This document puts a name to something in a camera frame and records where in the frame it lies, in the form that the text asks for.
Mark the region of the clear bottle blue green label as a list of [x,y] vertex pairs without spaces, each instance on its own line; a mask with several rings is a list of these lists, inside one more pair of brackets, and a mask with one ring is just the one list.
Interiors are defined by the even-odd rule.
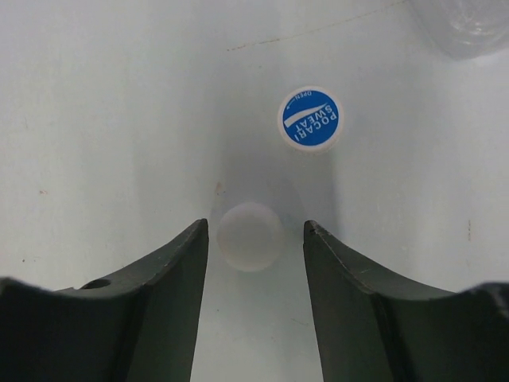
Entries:
[[410,3],[430,38],[451,57],[470,59],[508,47],[507,0]]

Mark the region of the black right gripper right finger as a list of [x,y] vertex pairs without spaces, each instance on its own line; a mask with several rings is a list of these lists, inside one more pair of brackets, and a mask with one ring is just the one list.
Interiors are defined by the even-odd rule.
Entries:
[[324,380],[507,380],[506,283],[449,292],[376,263],[313,220],[303,236]]

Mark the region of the plain white bottle cap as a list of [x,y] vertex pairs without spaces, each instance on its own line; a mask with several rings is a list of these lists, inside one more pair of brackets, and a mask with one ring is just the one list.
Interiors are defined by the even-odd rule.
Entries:
[[258,272],[280,256],[285,232],[278,215],[269,207],[246,202],[221,218],[216,240],[225,261],[237,271]]

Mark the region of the blue white Pocari cap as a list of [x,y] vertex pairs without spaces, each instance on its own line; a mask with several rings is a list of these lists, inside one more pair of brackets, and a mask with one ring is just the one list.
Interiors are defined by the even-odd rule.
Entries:
[[306,154],[323,154],[338,142],[344,109],[329,90],[309,85],[289,93],[278,109],[278,131],[283,141]]

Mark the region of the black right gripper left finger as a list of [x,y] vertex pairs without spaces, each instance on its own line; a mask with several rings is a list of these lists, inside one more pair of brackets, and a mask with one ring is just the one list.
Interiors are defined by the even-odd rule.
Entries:
[[2,279],[2,380],[189,380],[208,242],[208,222],[200,219],[78,289]]

